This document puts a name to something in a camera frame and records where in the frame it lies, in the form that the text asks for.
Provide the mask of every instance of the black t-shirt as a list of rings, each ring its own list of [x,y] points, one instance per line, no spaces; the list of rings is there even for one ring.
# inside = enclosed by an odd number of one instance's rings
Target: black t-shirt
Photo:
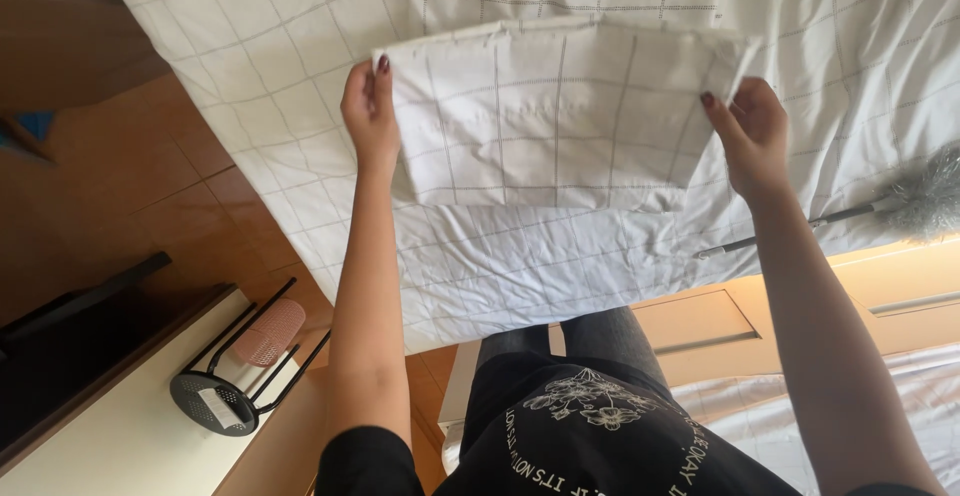
[[[434,494],[799,494],[669,397],[614,361],[497,355],[473,380],[460,465]],[[926,494],[902,489],[889,494]],[[320,458],[318,495],[423,493],[413,454],[385,428],[347,430]]]

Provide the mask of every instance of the gray jeans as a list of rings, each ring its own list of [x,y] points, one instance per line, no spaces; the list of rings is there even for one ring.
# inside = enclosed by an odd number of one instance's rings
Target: gray jeans
[[[641,370],[667,390],[664,371],[657,362],[654,349],[643,333],[630,306],[619,306],[560,322],[566,355],[615,361]],[[535,352],[550,355],[550,339],[546,325],[506,330],[483,339],[477,368],[487,360],[508,352]]]

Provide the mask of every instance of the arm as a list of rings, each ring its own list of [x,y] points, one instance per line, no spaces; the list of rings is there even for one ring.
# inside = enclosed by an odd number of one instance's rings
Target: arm
[[[357,150],[349,241],[333,309],[329,434],[373,425],[410,446],[410,390],[390,183],[400,151],[392,76],[383,58],[346,80],[341,110]]]
[[[749,78],[730,109],[711,95],[702,101],[753,215],[783,375],[822,494],[874,483],[946,494],[787,181],[787,118],[773,89]]]

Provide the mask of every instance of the pink basket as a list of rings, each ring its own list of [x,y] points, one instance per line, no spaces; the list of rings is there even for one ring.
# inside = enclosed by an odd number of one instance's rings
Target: pink basket
[[[270,367],[294,340],[306,320],[300,303],[277,299],[249,329],[237,338],[233,351],[255,367]]]

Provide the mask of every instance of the white pillowcase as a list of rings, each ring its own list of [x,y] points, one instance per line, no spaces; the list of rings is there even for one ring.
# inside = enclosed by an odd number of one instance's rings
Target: white pillowcase
[[[713,134],[756,43],[599,15],[500,21],[386,53],[403,157],[422,205],[665,213]]]

